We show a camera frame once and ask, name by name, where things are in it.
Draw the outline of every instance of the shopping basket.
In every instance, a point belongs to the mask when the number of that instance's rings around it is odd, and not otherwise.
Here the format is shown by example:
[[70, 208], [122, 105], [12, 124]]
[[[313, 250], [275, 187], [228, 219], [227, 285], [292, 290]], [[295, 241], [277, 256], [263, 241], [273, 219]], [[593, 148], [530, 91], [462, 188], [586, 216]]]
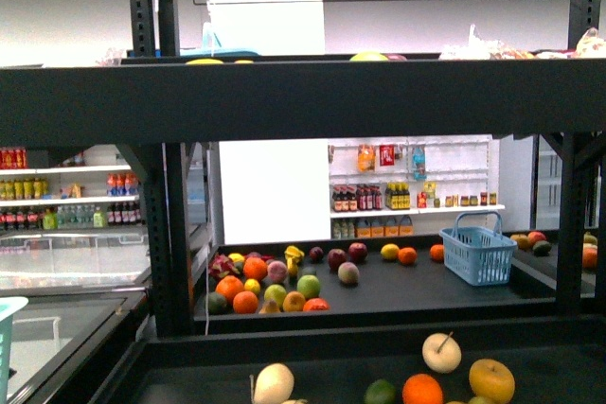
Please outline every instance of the shopping basket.
[[[459, 227], [461, 219], [470, 215], [496, 215], [494, 229]], [[501, 215], [494, 211], [460, 214], [453, 229], [439, 231], [444, 239], [444, 265], [472, 286], [508, 283], [517, 243], [503, 236], [501, 226]]]
[[7, 403], [12, 315], [25, 305], [26, 297], [0, 298], [0, 404]]

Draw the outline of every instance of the pear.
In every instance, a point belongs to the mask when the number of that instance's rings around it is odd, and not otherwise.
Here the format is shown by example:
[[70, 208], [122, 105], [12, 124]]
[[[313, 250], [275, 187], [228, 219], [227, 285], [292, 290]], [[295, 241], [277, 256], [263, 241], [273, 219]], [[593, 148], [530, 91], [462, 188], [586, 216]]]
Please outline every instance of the pear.
[[282, 363], [265, 366], [257, 376], [253, 404], [282, 404], [291, 397], [294, 376]]

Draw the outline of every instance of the white apple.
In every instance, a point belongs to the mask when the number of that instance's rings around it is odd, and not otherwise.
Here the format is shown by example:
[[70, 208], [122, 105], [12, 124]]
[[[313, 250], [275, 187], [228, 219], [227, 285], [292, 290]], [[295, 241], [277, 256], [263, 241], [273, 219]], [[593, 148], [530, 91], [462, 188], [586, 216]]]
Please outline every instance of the white apple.
[[461, 362], [461, 348], [451, 336], [434, 333], [423, 343], [423, 359], [432, 371], [452, 373]]

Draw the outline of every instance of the orange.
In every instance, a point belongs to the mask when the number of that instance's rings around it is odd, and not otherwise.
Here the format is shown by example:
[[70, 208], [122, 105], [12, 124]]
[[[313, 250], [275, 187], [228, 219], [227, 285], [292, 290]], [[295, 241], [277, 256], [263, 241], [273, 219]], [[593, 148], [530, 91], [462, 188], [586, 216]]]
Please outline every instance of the orange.
[[262, 281], [267, 276], [267, 264], [258, 257], [249, 257], [244, 262], [244, 276], [248, 279]]
[[398, 260], [403, 265], [413, 265], [417, 262], [417, 250], [409, 246], [398, 251]]
[[444, 262], [444, 245], [434, 245], [429, 250], [429, 256], [435, 262]]
[[236, 276], [228, 275], [219, 281], [215, 291], [225, 297], [229, 305], [233, 305], [234, 297], [244, 291], [244, 285]]
[[594, 270], [597, 268], [597, 249], [583, 248], [583, 269]]
[[442, 387], [428, 374], [415, 374], [401, 389], [404, 404], [444, 404]]
[[234, 312], [238, 314], [254, 314], [258, 308], [258, 298], [250, 290], [243, 290], [234, 297]]
[[293, 290], [288, 292], [286, 298], [284, 299], [284, 303], [282, 303], [282, 308], [285, 312], [295, 312], [302, 311], [305, 305], [305, 295], [301, 292], [297, 292]]

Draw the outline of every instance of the lemon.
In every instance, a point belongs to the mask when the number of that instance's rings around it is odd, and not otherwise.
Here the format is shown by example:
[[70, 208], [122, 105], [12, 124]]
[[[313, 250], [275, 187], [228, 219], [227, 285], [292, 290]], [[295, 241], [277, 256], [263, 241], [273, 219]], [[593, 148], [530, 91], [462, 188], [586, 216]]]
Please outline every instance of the lemon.
[[233, 260], [234, 262], [243, 262], [244, 260], [246, 260], [246, 257], [244, 257], [243, 255], [241, 255], [240, 253], [232, 253], [228, 257], [231, 260]]
[[381, 248], [381, 257], [384, 260], [396, 260], [398, 258], [398, 252], [400, 248], [394, 243], [387, 243]]
[[250, 290], [258, 296], [261, 293], [261, 284], [256, 279], [247, 279], [244, 283], [244, 290]]

